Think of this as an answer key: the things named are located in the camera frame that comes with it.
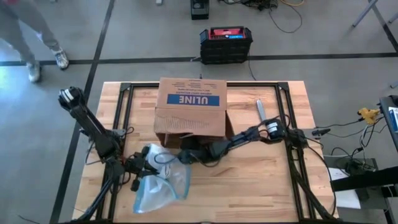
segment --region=wooden table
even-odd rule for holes
[[[119,82],[106,82],[103,85],[96,115],[108,129],[112,128],[119,86]],[[289,82],[289,86],[298,128],[313,128],[315,124],[304,82]],[[129,126],[133,126],[135,131],[127,136],[125,156],[133,154],[134,151],[141,151],[145,144],[159,143],[153,132],[156,98],[156,88],[134,90]],[[260,122],[256,108],[257,99],[262,100],[268,118],[279,115],[273,88],[228,88],[228,114],[235,133]],[[322,155],[318,144],[309,143]],[[96,160],[98,156],[92,151],[88,162]],[[305,162],[313,193],[331,212],[333,193],[325,166],[315,153],[308,149],[305,149]],[[79,217],[82,214],[79,210],[84,211],[100,191],[103,172],[102,164],[84,167],[73,218]],[[298,220],[284,143],[266,145],[261,142],[251,142],[231,151],[217,167],[192,165],[191,186],[187,199],[150,213],[132,212],[135,193],[130,191],[130,185],[131,183],[124,185],[118,194],[115,222],[296,222]],[[307,214],[303,197],[302,203]],[[108,208],[105,208],[104,214],[108,214],[107,211]]]

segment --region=gray floor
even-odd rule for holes
[[[109,1],[38,1],[40,10],[71,59],[93,59]],[[362,54],[395,52],[380,22],[371,11],[353,29],[352,22],[366,7],[367,0],[308,1],[297,10],[303,16],[302,28],[294,34],[277,30],[268,12],[241,5],[227,6],[211,0],[210,19],[191,21],[189,2],[116,0],[101,59],[195,57],[199,55],[198,34],[214,26],[247,26],[254,42],[251,55]],[[398,1],[377,4],[384,20],[398,11]],[[274,19],[285,29],[299,24],[291,8],[280,4]],[[398,37],[398,21],[389,24]],[[38,59],[52,55],[26,26],[28,44]],[[18,60],[18,54],[0,41],[0,61]],[[58,190],[74,120],[58,105],[61,88],[84,88],[91,65],[71,65],[64,72],[55,66],[43,67],[42,82],[29,83],[25,67],[0,66],[0,223],[25,223],[17,216],[48,223]],[[251,68],[258,80],[304,80],[313,115],[318,125],[344,123],[358,118],[362,107],[375,108],[380,96],[398,95],[388,84],[398,80],[398,58],[351,58],[311,60],[259,60]],[[199,77],[251,80],[248,63],[208,65],[199,62],[130,63],[98,65],[89,99],[95,111],[103,82],[156,81],[160,77]],[[361,125],[334,129],[349,134]],[[352,151],[358,138],[324,137],[324,154],[335,146]],[[67,196],[60,221],[70,219],[76,200],[83,158],[87,147],[81,137],[76,152]],[[397,165],[398,153],[387,130],[375,134],[366,155],[374,157],[380,168]],[[398,202],[391,210],[398,218]],[[382,210],[338,209],[344,220],[385,223]]]

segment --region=ziploc bag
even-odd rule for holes
[[[182,164],[168,149],[149,145],[146,161],[158,175],[142,178],[133,205],[134,213],[146,213],[168,205],[176,200],[186,199],[190,186],[191,170]]]

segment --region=white shoe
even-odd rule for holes
[[[60,49],[59,51],[52,51],[57,61],[57,65],[61,70],[67,69],[69,66],[69,60],[66,53]]]
[[[40,80],[40,65],[38,62],[35,64],[27,63],[27,69],[29,70],[29,81],[32,83]]]

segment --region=gray pants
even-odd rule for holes
[[[22,36],[18,20],[35,30],[49,49],[60,50],[58,41],[32,0],[18,0],[12,4],[6,4],[0,0],[0,39],[4,39],[17,50],[22,60],[31,64],[35,63],[35,56]]]

